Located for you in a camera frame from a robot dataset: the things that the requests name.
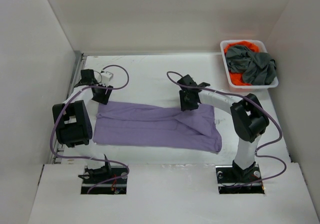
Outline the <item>purple t-shirt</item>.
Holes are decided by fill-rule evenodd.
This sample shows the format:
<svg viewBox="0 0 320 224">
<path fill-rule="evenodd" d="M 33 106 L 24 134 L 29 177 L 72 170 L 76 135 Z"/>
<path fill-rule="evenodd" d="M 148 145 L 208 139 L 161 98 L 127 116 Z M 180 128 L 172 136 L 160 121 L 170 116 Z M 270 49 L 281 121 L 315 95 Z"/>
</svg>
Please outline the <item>purple t-shirt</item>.
<svg viewBox="0 0 320 224">
<path fill-rule="evenodd" d="M 100 145 L 168 147 L 220 152 L 214 107 L 191 111 L 126 102 L 100 104 L 93 141 Z"/>
</svg>

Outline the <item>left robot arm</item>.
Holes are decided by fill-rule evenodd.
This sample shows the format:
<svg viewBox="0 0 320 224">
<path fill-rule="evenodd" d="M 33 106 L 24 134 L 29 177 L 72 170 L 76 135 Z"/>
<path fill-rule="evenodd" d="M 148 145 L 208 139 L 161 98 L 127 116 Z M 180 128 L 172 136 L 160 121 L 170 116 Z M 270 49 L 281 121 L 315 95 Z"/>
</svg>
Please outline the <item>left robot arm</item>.
<svg viewBox="0 0 320 224">
<path fill-rule="evenodd" d="M 60 144 L 74 149 L 79 156 L 87 156 L 85 172 L 95 175 L 101 183 L 107 183 L 112 178 L 111 165 L 104 154 L 98 154 L 93 142 L 95 125 L 91 123 L 87 105 L 93 102 L 107 104 L 111 90 L 106 90 L 113 74 L 108 71 L 98 72 L 96 79 L 92 69 L 81 70 L 80 80 L 75 84 L 73 92 L 61 104 L 53 106 L 53 119 L 57 120 L 62 109 L 65 109 L 56 128 L 56 137 Z"/>
</svg>

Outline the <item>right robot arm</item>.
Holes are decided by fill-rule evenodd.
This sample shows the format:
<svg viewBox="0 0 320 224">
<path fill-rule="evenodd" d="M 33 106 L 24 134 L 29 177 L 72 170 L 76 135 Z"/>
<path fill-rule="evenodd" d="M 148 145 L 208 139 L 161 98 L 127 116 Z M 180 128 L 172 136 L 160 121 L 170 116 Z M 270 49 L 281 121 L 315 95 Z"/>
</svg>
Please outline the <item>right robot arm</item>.
<svg viewBox="0 0 320 224">
<path fill-rule="evenodd" d="M 247 182 L 253 174 L 258 142 L 269 125 L 267 116 L 258 109 L 261 104 L 257 97 L 248 94 L 245 99 L 237 101 L 232 96 L 205 90 L 209 84 L 202 82 L 198 85 L 190 75 L 181 77 L 177 83 L 181 88 L 179 96 L 183 111 L 195 110 L 200 104 L 207 104 L 231 115 L 239 137 L 237 153 L 232 162 L 232 176 L 236 182 Z"/>
</svg>

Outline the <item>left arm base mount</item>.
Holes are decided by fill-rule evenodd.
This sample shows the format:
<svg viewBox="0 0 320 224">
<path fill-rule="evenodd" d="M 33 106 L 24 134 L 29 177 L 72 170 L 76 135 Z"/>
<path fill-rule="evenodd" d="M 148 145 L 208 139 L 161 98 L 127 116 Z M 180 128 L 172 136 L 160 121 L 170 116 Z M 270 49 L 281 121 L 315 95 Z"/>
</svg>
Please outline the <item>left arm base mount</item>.
<svg viewBox="0 0 320 224">
<path fill-rule="evenodd" d="M 81 194 L 107 194 L 121 195 L 127 193 L 127 169 L 121 166 L 109 166 L 105 164 L 98 169 L 89 169 L 78 175 L 82 180 Z"/>
</svg>

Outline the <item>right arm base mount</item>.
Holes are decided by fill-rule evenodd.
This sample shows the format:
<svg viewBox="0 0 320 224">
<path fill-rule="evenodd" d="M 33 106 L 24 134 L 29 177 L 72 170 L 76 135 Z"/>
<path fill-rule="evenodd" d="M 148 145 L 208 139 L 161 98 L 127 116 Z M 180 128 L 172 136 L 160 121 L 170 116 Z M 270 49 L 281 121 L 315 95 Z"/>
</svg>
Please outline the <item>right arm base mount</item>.
<svg viewBox="0 0 320 224">
<path fill-rule="evenodd" d="M 219 194 L 264 194 L 260 168 L 256 164 L 244 177 L 237 177 L 231 165 L 215 167 Z"/>
</svg>

